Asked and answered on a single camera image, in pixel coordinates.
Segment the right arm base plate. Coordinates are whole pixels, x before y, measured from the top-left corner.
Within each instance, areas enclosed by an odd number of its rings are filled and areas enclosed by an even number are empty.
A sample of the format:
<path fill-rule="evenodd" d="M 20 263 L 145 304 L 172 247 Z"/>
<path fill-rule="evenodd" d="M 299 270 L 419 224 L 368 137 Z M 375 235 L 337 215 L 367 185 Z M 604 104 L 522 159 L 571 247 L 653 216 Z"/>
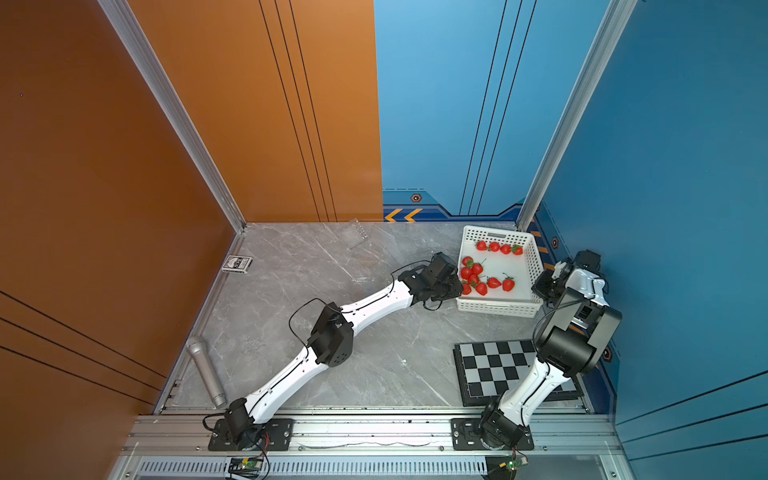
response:
<path fill-rule="evenodd" d="M 506 420 L 498 424 L 480 418 L 453 418 L 449 424 L 453 449 L 457 451 L 527 452 L 535 448 L 529 429 Z"/>

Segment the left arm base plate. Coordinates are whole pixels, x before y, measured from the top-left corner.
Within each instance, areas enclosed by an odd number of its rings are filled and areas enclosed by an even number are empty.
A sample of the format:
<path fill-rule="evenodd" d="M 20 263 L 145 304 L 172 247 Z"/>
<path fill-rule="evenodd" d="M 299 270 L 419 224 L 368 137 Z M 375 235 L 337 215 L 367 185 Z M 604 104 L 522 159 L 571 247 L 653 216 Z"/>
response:
<path fill-rule="evenodd" d="M 226 420 L 221 418 L 210 431 L 207 449 L 213 452 L 284 452 L 289 449 L 293 429 L 293 419 L 278 418 L 263 425 L 251 425 L 236 437 L 231 433 Z"/>

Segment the white perforated plastic basket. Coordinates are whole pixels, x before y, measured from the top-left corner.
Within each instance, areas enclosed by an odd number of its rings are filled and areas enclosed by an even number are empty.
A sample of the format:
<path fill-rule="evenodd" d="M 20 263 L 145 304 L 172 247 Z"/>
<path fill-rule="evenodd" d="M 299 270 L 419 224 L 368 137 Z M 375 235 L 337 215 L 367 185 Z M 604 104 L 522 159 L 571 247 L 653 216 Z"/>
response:
<path fill-rule="evenodd" d="M 479 251 L 476 249 L 478 241 L 485 241 L 488 249 Z M 523 247 L 522 255 L 503 254 L 501 250 L 491 252 L 489 245 L 498 242 L 500 248 L 503 245 L 520 245 Z M 544 266 L 539 255 L 539 249 L 535 238 L 530 233 L 503 230 L 498 228 L 466 225 L 463 227 L 460 243 L 460 260 L 464 257 L 472 257 L 474 263 L 480 267 L 473 274 L 461 276 L 460 280 L 468 283 L 476 277 L 479 282 L 487 285 L 490 277 L 496 277 L 503 282 L 506 275 L 515 280 L 515 288 L 511 292 L 505 292 L 502 287 L 491 289 L 482 296 L 474 289 L 467 291 L 457 299 L 457 307 L 460 311 L 512 316 L 520 318 L 534 317 L 543 305 L 543 300 L 532 291 L 532 285 L 536 278 L 544 271 Z"/>

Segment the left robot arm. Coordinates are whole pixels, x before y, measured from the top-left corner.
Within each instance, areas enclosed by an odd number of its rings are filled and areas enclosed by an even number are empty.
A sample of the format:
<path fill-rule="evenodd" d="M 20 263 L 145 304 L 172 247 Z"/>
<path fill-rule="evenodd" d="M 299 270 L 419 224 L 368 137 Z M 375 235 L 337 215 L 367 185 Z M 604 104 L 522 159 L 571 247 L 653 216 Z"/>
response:
<path fill-rule="evenodd" d="M 463 291 L 458 264 L 442 252 L 398 268 L 390 277 L 386 287 L 356 302 L 325 302 L 294 359 L 262 387 L 232 401 L 214 425 L 202 422 L 212 439 L 235 450 L 264 447 L 266 425 L 275 413 L 314 377 L 347 361 L 357 334 L 394 312 L 429 302 L 441 306 Z"/>

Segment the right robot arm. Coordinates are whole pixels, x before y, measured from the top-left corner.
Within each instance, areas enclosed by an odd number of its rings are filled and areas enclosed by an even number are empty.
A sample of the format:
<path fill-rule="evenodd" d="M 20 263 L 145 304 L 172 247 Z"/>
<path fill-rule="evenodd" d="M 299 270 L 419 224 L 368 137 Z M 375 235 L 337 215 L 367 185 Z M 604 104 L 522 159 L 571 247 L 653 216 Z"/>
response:
<path fill-rule="evenodd" d="M 517 447 L 535 410 L 559 386 L 591 371 L 608 347 L 622 314 L 605 299 L 601 256 L 582 250 L 544 271 L 532 290 L 552 305 L 534 330 L 535 359 L 524 379 L 486 406 L 478 432 L 490 449 Z"/>

